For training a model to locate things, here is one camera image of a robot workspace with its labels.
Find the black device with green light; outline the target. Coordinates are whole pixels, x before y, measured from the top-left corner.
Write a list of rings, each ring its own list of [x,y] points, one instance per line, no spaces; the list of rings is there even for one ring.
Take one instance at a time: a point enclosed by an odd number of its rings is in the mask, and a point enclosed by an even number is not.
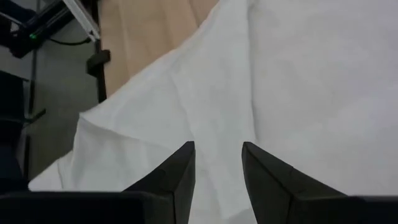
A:
[[[12,0],[0,0],[0,47],[22,58],[45,41],[75,46],[84,43],[62,42],[52,36],[67,25],[74,16],[62,0],[56,0],[35,12]]]

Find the silver aluminium bar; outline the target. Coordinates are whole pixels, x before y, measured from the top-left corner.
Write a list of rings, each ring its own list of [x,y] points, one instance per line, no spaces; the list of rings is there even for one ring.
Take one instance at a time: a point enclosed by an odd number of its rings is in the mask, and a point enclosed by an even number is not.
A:
[[[66,7],[73,14],[75,19],[79,22],[82,28],[87,33],[87,36],[93,41],[96,42],[100,40],[100,28],[98,24],[95,22],[91,14],[84,7],[83,3],[80,0],[62,0]]]

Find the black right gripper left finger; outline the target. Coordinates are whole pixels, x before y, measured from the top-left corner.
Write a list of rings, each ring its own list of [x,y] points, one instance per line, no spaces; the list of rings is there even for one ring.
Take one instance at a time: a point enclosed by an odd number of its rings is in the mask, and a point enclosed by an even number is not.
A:
[[[188,224],[195,188],[195,143],[187,141],[125,191],[138,194],[142,224]]]

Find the white shirt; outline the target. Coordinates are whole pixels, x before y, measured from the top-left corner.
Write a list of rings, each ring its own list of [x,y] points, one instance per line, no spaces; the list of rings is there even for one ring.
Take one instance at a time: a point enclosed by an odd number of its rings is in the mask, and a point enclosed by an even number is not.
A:
[[[185,142],[189,224],[255,224],[253,142],[345,194],[398,195],[398,0],[220,0],[179,48],[80,114],[33,191],[121,191]]]

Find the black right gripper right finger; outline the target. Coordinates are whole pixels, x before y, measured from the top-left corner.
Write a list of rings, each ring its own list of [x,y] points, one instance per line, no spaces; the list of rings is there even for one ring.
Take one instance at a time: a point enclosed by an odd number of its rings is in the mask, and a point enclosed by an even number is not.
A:
[[[312,200],[345,196],[251,142],[243,143],[242,163],[257,224],[326,224]]]

